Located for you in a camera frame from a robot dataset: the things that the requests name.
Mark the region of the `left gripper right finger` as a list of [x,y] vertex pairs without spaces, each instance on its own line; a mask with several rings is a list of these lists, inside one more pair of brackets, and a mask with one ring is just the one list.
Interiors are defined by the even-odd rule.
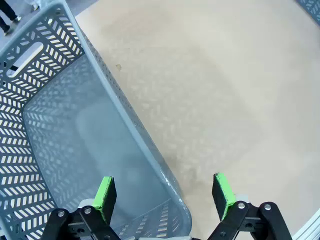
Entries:
[[240,232],[248,232],[254,240],[291,240],[285,220],[274,202],[254,206],[236,200],[223,173],[213,175],[212,197],[220,223],[209,240],[235,240]]

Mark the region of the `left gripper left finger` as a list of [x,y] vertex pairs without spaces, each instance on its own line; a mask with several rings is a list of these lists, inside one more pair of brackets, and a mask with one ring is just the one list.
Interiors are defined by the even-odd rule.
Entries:
[[117,198],[114,178],[102,179],[91,205],[69,212],[53,210],[43,230],[45,240],[118,240],[111,228],[111,218]]

